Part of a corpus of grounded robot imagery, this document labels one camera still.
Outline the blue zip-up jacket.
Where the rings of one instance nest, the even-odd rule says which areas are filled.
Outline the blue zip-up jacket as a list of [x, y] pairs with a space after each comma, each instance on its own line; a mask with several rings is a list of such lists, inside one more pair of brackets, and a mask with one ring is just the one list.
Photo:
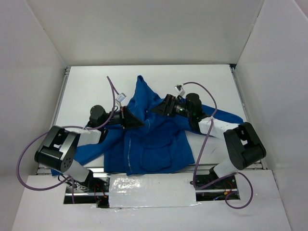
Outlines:
[[108, 125], [109, 115], [94, 121], [87, 127], [106, 128], [101, 143], [91, 143], [77, 148], [74, 163], [65, 174], [80, 173], [85, 164], [104, 156], [107, 173], [162, 174], [173, 173], [194, 163], [194, 157], [185, 132], [190, 131], [188, 120], [160, 116], [150, 110], [162, 99], [145, 82], [137, 77], [135, 93], [127, 107], [143, 126], [124, 129], [120, 125]]

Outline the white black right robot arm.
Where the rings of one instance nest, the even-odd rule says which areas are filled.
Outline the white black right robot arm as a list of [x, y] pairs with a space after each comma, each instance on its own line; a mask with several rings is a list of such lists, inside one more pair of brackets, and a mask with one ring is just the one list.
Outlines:
[[214, 118], [204, 111], [196, 93], [189, 93], [184, 101], [168, 94], [151, 111], [161, 116], [186, 117], [191, 131], [225, 141], [229, 157], [210, 169], [207, 187], [234, 175], [267, 155], [263, 143], [249, 122], [236, 124]]

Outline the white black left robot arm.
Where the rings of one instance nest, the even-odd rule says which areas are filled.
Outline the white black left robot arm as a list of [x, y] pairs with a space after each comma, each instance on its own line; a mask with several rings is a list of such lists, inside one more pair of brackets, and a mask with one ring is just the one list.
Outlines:
[[126, 106], [107, 113], [100, 105], [90, 109], [87, 127], [72, 131], [52, 126], [37, 149], [34, 160], [63, 175], [72, 177], [89, 191], [104, 190], [108, 182], [93, 176], [93, 172], [74, 160], [77, 147], [100, 144], [106, 140], [108, 130], [103, 125], [120, 125], [123, 129], [140, 128], [145, 124], [134, 116]]

